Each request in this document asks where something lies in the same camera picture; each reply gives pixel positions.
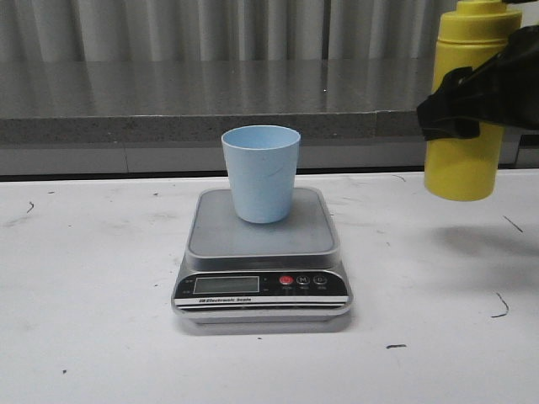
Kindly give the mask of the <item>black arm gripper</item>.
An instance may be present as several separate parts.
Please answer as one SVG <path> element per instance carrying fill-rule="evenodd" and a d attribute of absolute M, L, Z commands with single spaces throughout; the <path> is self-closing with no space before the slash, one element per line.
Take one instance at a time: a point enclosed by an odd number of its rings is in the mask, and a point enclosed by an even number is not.
<path fill-rule="evenodd" d="M 473 72 L 448 72 L 440 86 L 416 109 L 425 141 L 479 137 L 477 120 L 526 130 L 538 128 L 538 27 L 510 35 L 507 46 Z M 472 118 L 457 105 L 461 84 L 471 76 Z"/>

